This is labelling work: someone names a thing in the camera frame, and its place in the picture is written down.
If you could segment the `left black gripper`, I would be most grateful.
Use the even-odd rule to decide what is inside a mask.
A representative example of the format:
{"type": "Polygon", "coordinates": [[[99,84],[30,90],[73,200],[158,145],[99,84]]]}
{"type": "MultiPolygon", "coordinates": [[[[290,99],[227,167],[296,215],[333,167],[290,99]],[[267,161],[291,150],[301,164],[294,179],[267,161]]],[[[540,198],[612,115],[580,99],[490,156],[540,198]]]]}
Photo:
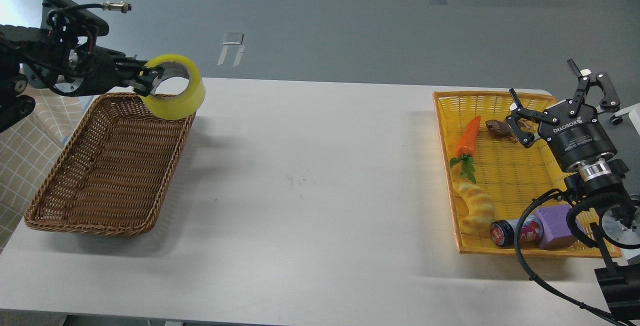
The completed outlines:
{"type": "Polygon", "coordinates": [[[78,65],[80,77],[71,81],[58,82],[52,91],[60,96],[79,98],[82,96],[103,95],[115,87],[131,87],[145,98],[150,96],[156,77],[146,77],[151,73],[162,76],[162,66],[146,66],[147,61],[126,57],[121,51],[96,46],[78,65]]]}

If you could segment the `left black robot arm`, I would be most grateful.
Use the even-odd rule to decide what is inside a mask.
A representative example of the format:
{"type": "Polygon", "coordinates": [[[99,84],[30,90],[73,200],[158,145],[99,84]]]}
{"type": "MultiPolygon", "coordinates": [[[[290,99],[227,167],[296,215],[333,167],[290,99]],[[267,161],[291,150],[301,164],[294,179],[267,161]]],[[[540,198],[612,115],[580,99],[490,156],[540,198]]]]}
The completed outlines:
{"type": "Polygon", "coordinates": [[[103,95],[114,87],[132,87],[144,97],[151,94],[165,68],[98,46],[98,37],[110,28],[93,9],[125,14],[132,7],[124,1],[42,0],[39,27],[1,26],[2,132],[34,111],[36,102],[25,94],[27,86],[70,98],[103,95]]]}

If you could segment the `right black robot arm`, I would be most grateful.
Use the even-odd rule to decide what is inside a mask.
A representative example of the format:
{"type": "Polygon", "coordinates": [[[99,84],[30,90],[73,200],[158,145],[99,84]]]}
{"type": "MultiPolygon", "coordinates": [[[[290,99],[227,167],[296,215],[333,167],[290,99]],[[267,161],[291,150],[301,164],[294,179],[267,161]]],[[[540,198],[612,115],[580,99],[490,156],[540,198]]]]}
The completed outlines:
{"type": "Polygon", "coordinates": [[[535,111],[522,105],[514,89],[509,91],[513,105],[505,122],[514,136],[525,148],[544,141],[560,170],[567,173],[565,190],[548,190],[522,212],[514,229],[515,255],[530,280],[547,292],[615,326],[631,326],[639,319],[639,265],[619,265],[608,246],[639,248],[639,202],[624,187],[629,169],[616,158],[617,148],[599,121],[599,115],[619,111],[620,98],[605,71],[580,70],[572,59],[567,65],[578,82],[572,98],[535,111]],[[605,266],[594,273],[608,310],[557,290],[530,267],[522,254],[524,221],[554,199],[570,205],[566,214],[569,232],[601,254],[605,266]]]}

